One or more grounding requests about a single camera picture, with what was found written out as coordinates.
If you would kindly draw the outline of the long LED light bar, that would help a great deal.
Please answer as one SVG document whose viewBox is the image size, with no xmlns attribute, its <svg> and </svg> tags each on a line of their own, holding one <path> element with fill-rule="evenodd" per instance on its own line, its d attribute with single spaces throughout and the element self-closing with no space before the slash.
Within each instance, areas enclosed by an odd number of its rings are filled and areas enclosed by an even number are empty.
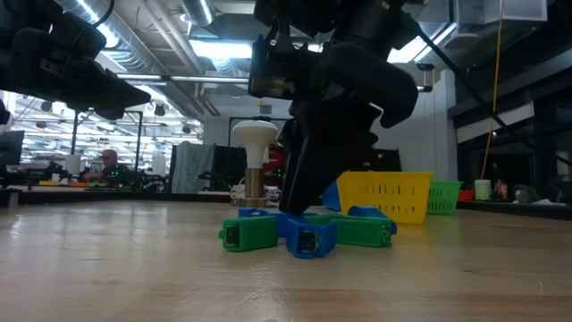
<svg viewBox="0 0 572 322">
<path fill-rule="evenodd" d="M 231 76 L 205 76 L 205 75 L 167 75 L 167 74 L 128 74 L 119 73 L 117 75 L 125 81 L 138 82 L 193 82 L 193 83 L 214 83 L 248 85 L 248 77 Z M 419 92 L 430 92 L 431 85 L 417 85 L 408 73 L 400 68 L 383 62 L 380 70 L 367 70 L 358 73 L 341 65 L 317 64 L 312 70 L 307 85 L 308 90 L 300 95 L 315 95 L 324 86 L 334 82 L 344 90 L 374 90 L 383 81 L 388 81 L 390 85 L 395 85 L 401 89 L 415 88 Z"/>
</svg>

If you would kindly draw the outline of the white cup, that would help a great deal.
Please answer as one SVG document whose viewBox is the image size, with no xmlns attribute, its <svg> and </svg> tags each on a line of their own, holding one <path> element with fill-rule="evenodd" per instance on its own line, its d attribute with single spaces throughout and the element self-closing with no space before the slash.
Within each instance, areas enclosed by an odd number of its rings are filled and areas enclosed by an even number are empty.
<svg viewBox="0 0 572 322">
<path fill-rule="evenodd" d="M 475 180 L 475 200 L 486 201 L 491 198 L 492 184 L 488 179 Z"/>
</svg>

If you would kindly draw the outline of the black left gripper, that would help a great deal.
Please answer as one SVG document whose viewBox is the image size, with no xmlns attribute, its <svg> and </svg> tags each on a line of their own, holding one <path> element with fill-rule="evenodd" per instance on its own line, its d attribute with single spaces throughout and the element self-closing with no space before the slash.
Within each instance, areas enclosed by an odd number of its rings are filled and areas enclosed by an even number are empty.
<svg viewBox="0 0 572 322">
<path fill-rule="evenodd" d="M 151 95 L 96 62 L 105 36 L 73 13 L 51 20 L 23 13 L 0 29 L 0 89 L 93 107 L 106 120 Z"/>
</svg>

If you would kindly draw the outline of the blue plastic basket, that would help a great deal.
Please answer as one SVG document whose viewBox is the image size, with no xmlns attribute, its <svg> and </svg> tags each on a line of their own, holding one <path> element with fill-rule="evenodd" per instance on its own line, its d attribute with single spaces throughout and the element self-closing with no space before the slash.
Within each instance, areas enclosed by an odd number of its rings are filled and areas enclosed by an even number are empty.
<svg viewBox="0 0 572 322">
<path fill-rule="evenodd" d="M 321 194 L 321 201 L 325 208 L 341 211 L 340 195 L 337 182 L 334 181 L 330 186 Z"/>
</svg>

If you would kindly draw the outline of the black background frame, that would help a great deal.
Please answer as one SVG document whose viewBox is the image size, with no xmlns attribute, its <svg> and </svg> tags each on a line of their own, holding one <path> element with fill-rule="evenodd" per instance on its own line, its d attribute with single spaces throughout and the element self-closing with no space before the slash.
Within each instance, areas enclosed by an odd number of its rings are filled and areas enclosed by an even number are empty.
<svg viewBox="0 0 572 322">
<path fill-rule="evenodd" d="M 80 114 L 84 113 L 88 118 L 90 115 L 95 113 L 94 109 L 89 109 L 87 112 L 75 111 L 74 118 L 73 118 L 73 127 L 72 127 L 72 135 L 71 135 L 71 155 L 75 155 L 76 149 L 76 141 L 77 141 L 77 130 L 80 123 L 84 122 L 86 119 L 80 121 Z M 137 146 L 136 146 L 136 156 L 135 156 L 135 164 L 134 170 L 137 172 L 139 170 L 139 157 L 140 157 L 140 147 L 141 147 L 141 138 L 142 138 L 142 130 L 143 130 L 143 118 L 144 114 L 142 111 L 132 111 L 126 110 L 125 114 L 127 115 L 136 115 L 139 119 L 134 123 L 138 126 L 138 135 L 137 135 Z"/>
</svg>

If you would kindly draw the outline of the black monitor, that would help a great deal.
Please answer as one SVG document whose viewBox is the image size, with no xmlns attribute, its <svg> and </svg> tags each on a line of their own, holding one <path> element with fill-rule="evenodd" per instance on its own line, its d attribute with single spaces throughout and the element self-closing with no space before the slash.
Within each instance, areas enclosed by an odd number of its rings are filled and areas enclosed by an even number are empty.
<svg viewBox="0 0 572 322">
<path fill-rule="evenodd" d="M 0 165 L 19 165 L 24 131 L 7 131 L 0 135 Z"/>
</svg>

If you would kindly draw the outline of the person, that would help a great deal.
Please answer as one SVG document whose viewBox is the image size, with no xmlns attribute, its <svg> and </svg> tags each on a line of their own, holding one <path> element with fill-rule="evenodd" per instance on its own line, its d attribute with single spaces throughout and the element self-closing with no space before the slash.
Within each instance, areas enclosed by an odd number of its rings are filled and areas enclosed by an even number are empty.
<svg viewBox="0 0 572 322">
<path fill-rule="evenodd" d="M 287 151 L 278 142 L 268 146 L 268 162 L 263 165 L 265 185 L 282 186 L 287 161 Z"/>
<path fill-rule="evenodd" d="M 86 173 L 83 176 L 84 182 L 110 182 L 112 179 L 118 179 L 127 176 L 131 170 L 118 161 L 117 152 L 113 149 L 105 149 L 100 156 L 103 162 L 103 169 L 99 173 Z"/>
</svg>

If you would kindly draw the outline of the yellow plastic basket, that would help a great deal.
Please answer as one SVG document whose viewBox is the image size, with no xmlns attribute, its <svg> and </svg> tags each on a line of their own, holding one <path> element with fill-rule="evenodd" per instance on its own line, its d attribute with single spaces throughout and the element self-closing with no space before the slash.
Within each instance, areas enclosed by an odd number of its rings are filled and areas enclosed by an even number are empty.
<svg viewBox="0 0 572 322">
<path fill-rule="evenodd" d="M 346 172 L 336 181 L 341 212 L 353 206 L 375 207 L 397 224 L 425 221 L 434 173 Z"/>
</svg>

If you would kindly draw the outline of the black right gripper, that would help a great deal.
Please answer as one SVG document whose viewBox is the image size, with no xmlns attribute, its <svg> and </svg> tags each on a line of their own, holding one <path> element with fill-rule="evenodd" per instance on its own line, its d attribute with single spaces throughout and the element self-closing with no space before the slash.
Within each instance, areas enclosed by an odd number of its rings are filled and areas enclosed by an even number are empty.
<svg viewBox="0 0 572 322">
<path fill-rule="evenodd" d="M 308 76 L 303 100 L 290 106 L 280 143 L 288 151 L 279 209 L 300 215 L 332 182 L 363 163 L 377 136 L 375 119 L 391 128 L 414 112 L 413 77 L 362 47 L 340 42 L 320 52 L 299 48 Z"/>
</svg>

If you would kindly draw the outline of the green plastic basket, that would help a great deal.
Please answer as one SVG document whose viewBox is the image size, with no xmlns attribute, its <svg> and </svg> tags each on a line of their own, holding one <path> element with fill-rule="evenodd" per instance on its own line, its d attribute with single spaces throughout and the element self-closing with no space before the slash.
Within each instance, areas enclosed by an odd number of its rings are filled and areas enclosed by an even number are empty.
<svg viewBox="0 0 572 322">
<path fill-rule="evenodd" d="M 462 182 L 432 181 L 428 204 L 428 215 L 453 215 L 456 211 Z"/>
</svg>

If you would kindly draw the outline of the white brass mushroom lamp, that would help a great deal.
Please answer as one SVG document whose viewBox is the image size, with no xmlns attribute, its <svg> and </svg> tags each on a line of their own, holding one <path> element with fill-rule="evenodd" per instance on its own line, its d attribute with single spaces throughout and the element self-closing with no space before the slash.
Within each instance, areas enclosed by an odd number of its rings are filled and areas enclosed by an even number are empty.
<svg viewBox="0 0 572 322">
<path fill-rule="evenodd" d="M 238 198 L 241 208 L 264 208 L 267 199 L 264 186 L 264 160 L 268 145 L 277 135 L 277 127 L 267 121 L 247 120 L 237 123 L 232 133 L 246 150 L 245 196 Z"/>
</svg>

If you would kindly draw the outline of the grey hanging cloth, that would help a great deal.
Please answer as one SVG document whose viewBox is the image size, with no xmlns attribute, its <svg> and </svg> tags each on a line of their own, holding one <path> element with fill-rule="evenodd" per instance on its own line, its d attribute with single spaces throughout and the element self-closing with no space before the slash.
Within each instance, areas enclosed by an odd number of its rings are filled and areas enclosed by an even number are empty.
<svg viewBox="0 0 572 322">
<path fill-rule="evenodd" d="M 212 170 L 214 145 L 192 144 L 187 141 L 173 148 L 171 166 L 172 192 L 195 194 L 207 186 L 207 180 L 200 179 L 204 172 Z"/>
</svg>

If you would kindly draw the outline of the black cabinet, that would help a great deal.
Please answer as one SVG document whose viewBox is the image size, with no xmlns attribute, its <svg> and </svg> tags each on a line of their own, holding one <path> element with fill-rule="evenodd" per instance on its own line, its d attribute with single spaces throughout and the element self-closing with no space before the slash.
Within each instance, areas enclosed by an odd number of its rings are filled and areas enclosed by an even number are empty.
<svg viewBox="0 0 572 322">
<path fill-rule="evenodd" d="M 401 172 L 400 152 L 397 149 L 371 150 L 368 157 L 369 168 L 376 172 Z"/>
</svg>

